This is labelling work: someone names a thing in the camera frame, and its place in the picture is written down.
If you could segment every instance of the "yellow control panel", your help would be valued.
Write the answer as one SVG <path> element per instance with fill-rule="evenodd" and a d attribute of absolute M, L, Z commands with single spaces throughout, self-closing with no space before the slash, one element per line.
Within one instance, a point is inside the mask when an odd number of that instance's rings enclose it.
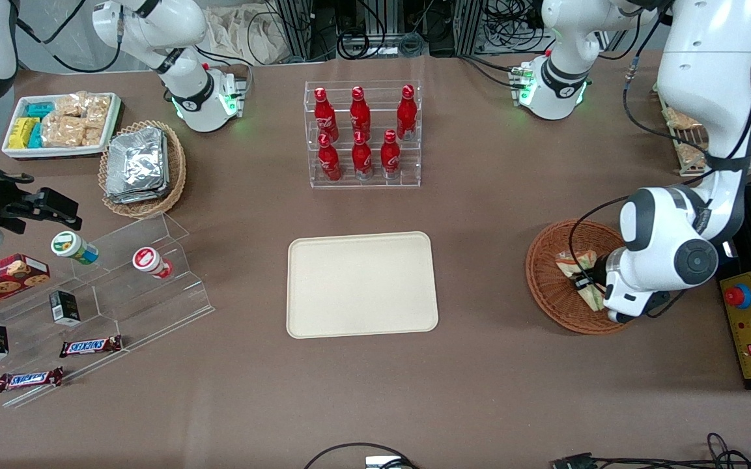
<path fill-rule="evenodd" d="M 751 380 L 751 272 L 720 280 L 743 377 Z"/>

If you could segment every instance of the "tabletop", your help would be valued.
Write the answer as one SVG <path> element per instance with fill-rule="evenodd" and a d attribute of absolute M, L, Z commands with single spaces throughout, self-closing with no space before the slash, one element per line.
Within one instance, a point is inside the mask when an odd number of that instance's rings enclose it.
<path fill-rule="evenodd" d="M 525 56 L 498 59 L 519 63 Z M 216 311 L 17 410 L 0 407 L 0 469 L 303 466 L 359 440 L 419 465 L 544 467 L 583 451 L 603 457 L 706 457 L 705 435 L 751 454 L 744 391 L 714 282 L 658 320 L 608 336 L 575 335 L 533 302 L 525 253 L 540 229 L 645 185 L 673 184 L 673 145 L 621 106 L 624 62 L 599 61 L 586 98 L 548 122 L 456 59 L 257 68 L 244 118 L 196 134 L 162 100 L 152 72 L 24 72 L 17 97 L 115 92 L 123 124 L 172 126 L 188 159 L 170 211 L 190 232 L 191 269 Z M 629 106 L 661 125 L 643 55 Z M 312 190 L 304 148 L 307 80 L 422 78 L 419 189 Z M 0 166 L 80 203 L 81 234 L 112 214 L 98 160 Z M 593 219 L 616 225 L 617 207 Z M 50 259 L 56 223 L 6 234 L 0 258 Z M 438 326 L 427 333 L 293 339 L 286 333 L 287 250 L 296 238 L 423 231 L 432 241 Z M 362 467 L 344 450 L 315 467 Z"/>

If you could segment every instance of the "red button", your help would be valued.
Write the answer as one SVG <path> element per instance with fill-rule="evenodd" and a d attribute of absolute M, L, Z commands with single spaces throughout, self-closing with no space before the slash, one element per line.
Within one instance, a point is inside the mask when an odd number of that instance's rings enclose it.
<path fill-rule="evenodd" d="M 740 288 L 733 286 L 726 289 L 723 293 L 723 298 L 726 299 L 726 303 L 729 305 L 740 306 L 745 301 L 745 294 Z"/>

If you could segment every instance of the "coca-cola bottle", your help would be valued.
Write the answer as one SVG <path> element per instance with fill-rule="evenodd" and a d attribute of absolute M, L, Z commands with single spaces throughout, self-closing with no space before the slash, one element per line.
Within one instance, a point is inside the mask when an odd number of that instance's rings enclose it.
<path fill-rule="evenodd" d="M 352 147 L 352 164 L 355 166 L 355 177 L 366 181 L 373 177 L 373 152 L 367 145 L 367 140 L 360 130 L 354 133 L 355 145 Z"/>
<path fill-rule="evenodd" d="M 318 128 L 321 134 L 327 134 L 330 137 L 330 143 L 337 142 L 337 119 L 334 117 L 334 107 L 326 98 L 326 89 L 315 89 L 315 120 L 318 121 Z"/>
<path fill-rule="evenodd" d="M 369 104 L 363 99 L 363 88 L 356 86 L 352 89 L 352 106 L 349 107 L 349 115 L 352 116 L 352 131 L 363 133 L 366 142 L 369 142 L 369 125 L 372 119 L 369 116 Z"/>
<path fill-rule="evenodd" d="M 332 146 L 328 134 L 321 134 L 318 137 L 318 143 L 320 145 L 320 151 L 318 151 L 320 168 L 324 170 L 330 181 L 340 180 L 343 176 L 343 170 L 340 168 L 340 161 L 337 159 L 337 150 Z"/>
<path fill-rule="evenodd" d="M 409 142 L 416 139 L 416 113 L 419 113 L 419 106 L 416 105 L 415 89 L 413 85 L 405 84 L 401 89 L 401 103 L 399 104 L 399 125 L 396 127 L 396 134 L 402 142 Z"/>
<path fill-rule="evenodd" d="M 384 170 L 384 178 L 396 179 L 401 175 L 400 156 L 401 149 L 395 142 L 395 130 L 384 131 L 384 144 L 381 145 L 381 169 Z"/>

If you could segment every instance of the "aluminum foil package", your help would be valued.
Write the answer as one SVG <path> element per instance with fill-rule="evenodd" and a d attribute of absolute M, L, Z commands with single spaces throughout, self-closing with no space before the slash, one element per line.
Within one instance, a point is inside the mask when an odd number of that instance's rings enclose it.
<path fill-rule="evenodd" d="M 120 134 L 109 144 L 106 196 L 116 204 L 159 199 L 169 193 L 167 136 L 145 127 Z"/>

